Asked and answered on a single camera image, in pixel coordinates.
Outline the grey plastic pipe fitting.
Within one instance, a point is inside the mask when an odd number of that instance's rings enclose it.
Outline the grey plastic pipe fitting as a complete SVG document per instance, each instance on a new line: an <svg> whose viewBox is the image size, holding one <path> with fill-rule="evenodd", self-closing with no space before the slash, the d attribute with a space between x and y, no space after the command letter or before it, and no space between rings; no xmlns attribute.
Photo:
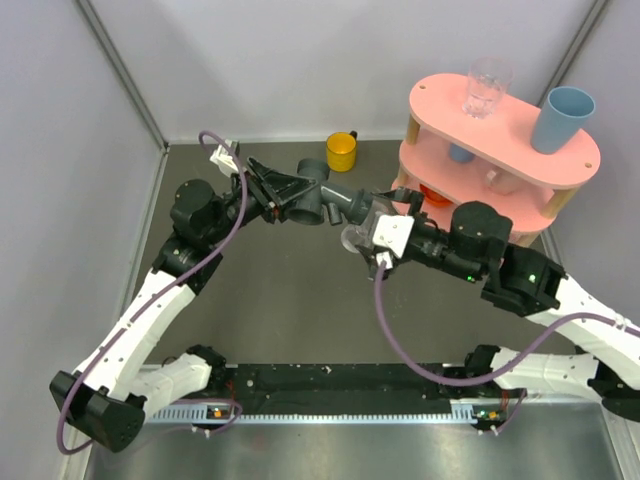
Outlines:
<svg viewBox="0 0 640 480"><path fill-rule="evenodd" d="M287 220L311 226L322 224L325 218L331 226L344 220L354 225L364 222L373 205L372 194L333 184L328 181L329 173L326 162L310 158L299 161L298 176L313 180L314 186L285 208Z"/></svg>

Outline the clear trap with grey nut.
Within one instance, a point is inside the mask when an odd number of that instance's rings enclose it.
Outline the clear trap with grey nut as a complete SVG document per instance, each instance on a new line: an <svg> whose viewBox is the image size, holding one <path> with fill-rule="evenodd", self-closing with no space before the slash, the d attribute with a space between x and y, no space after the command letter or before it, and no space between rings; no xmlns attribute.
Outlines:
<svg viewBox="0 0 640 480"><path fill-rule="evenodd" d="M374 248L373 233L379 217L395 214L395 208L388 202L373 200L371 208L361 224L349 224L343 229L340 236L342 246L353 254L358 254L362 250L372 250Z"/></svg>

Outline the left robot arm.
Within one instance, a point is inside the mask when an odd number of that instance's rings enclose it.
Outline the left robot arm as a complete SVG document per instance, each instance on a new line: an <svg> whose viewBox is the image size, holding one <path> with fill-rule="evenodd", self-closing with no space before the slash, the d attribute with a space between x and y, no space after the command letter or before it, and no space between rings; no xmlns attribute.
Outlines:
<svg viewBox="0 0 640 480"><path fill-rule="evenodd" d="M100 345L76 369L58 372L50 391L59 408L56 442L65 455L70 426L112 452L127 448L158 411L191 393L216 396L226 387L223 361L197 346L150 373L141 368L179 313L202 291L222 250L246 223L274 223L318 180L270 169L255 159L231 170L231 189L218 195L199 179L176 191L173 233L146 274L136 297Z"/></svg>

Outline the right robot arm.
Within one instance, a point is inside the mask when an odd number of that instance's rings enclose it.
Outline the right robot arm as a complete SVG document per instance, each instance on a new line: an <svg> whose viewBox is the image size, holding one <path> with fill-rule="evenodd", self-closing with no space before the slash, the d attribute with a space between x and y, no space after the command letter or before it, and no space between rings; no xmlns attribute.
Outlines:
<svg viewBox="0 0 640 480"><path fill-rule="evenodd" d="M489 205L459 205L443 230L422 212L423 198L404 187L376 195L360 248L374 280L378 321L402 361L427 380L470 388L481 396L498 388L555 392L598 401L609 412L638 421L638 326L598 301L546 255L511 243L511 220ZM456 377L421 367L392 334L382 305L383 280L407 262L481 282L482 299L542 326L543 332L520 352L478 347Z"/></svg>

